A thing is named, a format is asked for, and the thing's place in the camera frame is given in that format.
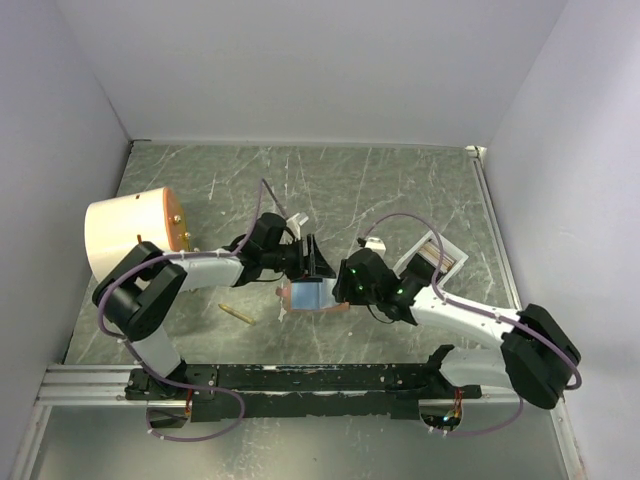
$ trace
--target clear plastic object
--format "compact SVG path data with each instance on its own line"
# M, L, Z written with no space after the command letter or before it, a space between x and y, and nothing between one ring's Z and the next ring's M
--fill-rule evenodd
M321 282L287 282L276 288L276 295L284 299L287 312L337 313L349 310L348 303L337 303L333 297L335 278L324 278Z

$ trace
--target black joint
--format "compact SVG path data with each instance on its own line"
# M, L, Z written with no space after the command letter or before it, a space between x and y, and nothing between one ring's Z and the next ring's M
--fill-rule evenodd
M92 295L94 305L100 303L109 285L141 263L160 255L162 250L151 242L136 245L96 287ZM161 260L127 278L116 288L107 300L105 316L130 342L147 338L162 324L186 276L179 265ZM144 290L136 285L138 278L149 282Z
M411 306L422 287L414 277L398 278L380 255L362 248L340 263L333 295L338 303L375 305L390 320L417 325Z
M580 352L547 310L530 304L519 315L520 323L543 335L578 365ZM571 368L546 345L519 329L502 338L500 349L516 393L537 407L554 408L572 376Z
M320 281L335 278L336 274L324 259L316 239L307 235L304 240L280 243L285 232L290 232L284 218L275 213L264 213L238 258L244 267L234 287L258 280L263 269L284 272L291 281ZM228 250L235 250L244 236L236 238Z

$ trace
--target orange wire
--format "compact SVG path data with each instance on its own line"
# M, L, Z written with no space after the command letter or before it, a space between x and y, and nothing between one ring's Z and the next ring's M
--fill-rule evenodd
M184 406L184 413L187 417L191 415L191 397L193 397L193 390L189 389L187 392L187 403Z

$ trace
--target white cylinder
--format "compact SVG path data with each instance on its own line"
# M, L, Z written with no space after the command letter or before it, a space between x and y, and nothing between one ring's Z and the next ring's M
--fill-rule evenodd
M167 187L92 203L84 218L87 258L99 282L140 242L189 250L185 233L184 210Z
M162 377L168 376L182 361L162 325L147 338L133 342L131 346L142 361Z

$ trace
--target cylindrical container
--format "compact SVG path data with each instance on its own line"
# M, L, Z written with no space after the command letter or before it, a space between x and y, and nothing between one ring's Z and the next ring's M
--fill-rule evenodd
M84 244L99 282L143 241L165 251L189 250L184 210L170 188L112 198L87 208Z

